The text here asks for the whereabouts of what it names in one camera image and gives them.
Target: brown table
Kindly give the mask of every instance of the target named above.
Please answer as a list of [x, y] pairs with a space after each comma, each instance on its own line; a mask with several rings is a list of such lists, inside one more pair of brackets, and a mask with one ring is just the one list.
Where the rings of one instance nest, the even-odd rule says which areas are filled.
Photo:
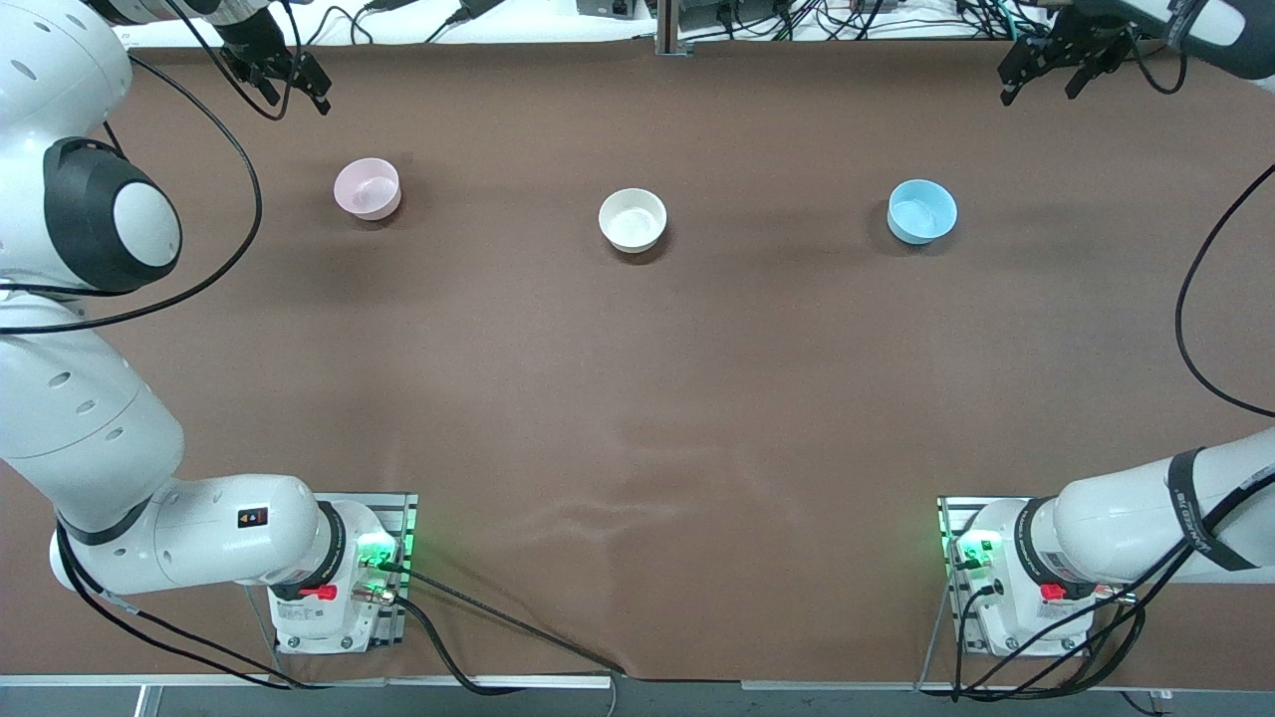
[[[1173, 98], [1126, 69], [1068, 102], [1058, 73], [1002, 108], [1005, 50], [325, 48], [333, 114], [298, 101], [279, 124], [201, 56], [156, 55], [242, 139], [265, 225], [214, 290], [103, 333], [184, 424], [181, 477], [417, 491], [418, 565], [634, 676], [912, 681], [943, 582], [937, 495], [1049, 494], [1265, 426], [1191, 380], [1172, 307], [1270, 161], [1275, 98], [1196, 64]], [[113, 124], [184, 219], [153, 300], [240, 240], [246, 181], [149, 77]], [[384, 226], [332, 202], [363, 156], [404, 179]], [[961, 211], [921, 251], [884, 218], [913, 176]], [[671, 216], [640, 260], [594, 218], [623, 186]], [[1235, 218], [1188, 309], [1200, 362], [1267, 404], [1272, 221], [1266, 196]], [[50, 506], [13, 476], [4, 494], [0, 671], [198, 669], [57, 588]], [[1271, 596], [1174, 587], [1113, 684], [1270, 688]], [[236, 586], [138, 602], [264, 657]], [[470, 672], [590, 669], [427, 605]], [[441, 672], [414, 629], [289, 669]]]

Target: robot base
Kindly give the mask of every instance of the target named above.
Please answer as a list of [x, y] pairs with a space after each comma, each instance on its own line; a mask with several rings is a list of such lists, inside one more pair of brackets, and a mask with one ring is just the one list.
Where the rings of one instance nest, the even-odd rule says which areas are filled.
[[[969, 560], [979, 563], [978, 568], [954, 570], [952, 616], [958, 629], [960, 610], [969, 596], [984, 587], [994, 591], [975, 600], [966, 617], [966, 634], [959, 635], [966, 652], [989, 652], [1003, 657], [1037, 633], [1094, 603], [1093, 596], [1084, 600], [1042, 597], [1040, 586], [1028, 575], [1014, 546], [1014, 526], [1026, 505], [1025, 499], [942, 499], [940, 505], [940, 521], [955, 528], [942, 526], [943, 536], [951, 536], [947, 540], [949, 570]], [[1091, 626], [1093, 614], [1076, 617], [1047, 633], [1021, 654], [1065, 654], [1086, 639]]]
[[370, 508], [353, 500], [334, 500], [332, 506], [346, 524], [346, 546], [337, 574], [328, 583], [337, 588], [333, 600], [309, 595], [301, 600], [279, 600], [270, 595], [270, 620], [274, 623], [279, 652], [293, 654], [335, 654], [365, 652], [382, 607], [360, 600], [354, 589], [386, 587], [388, 575], [367, 565], [380, 556], [394, 558], [395, 541], [381, 527]]

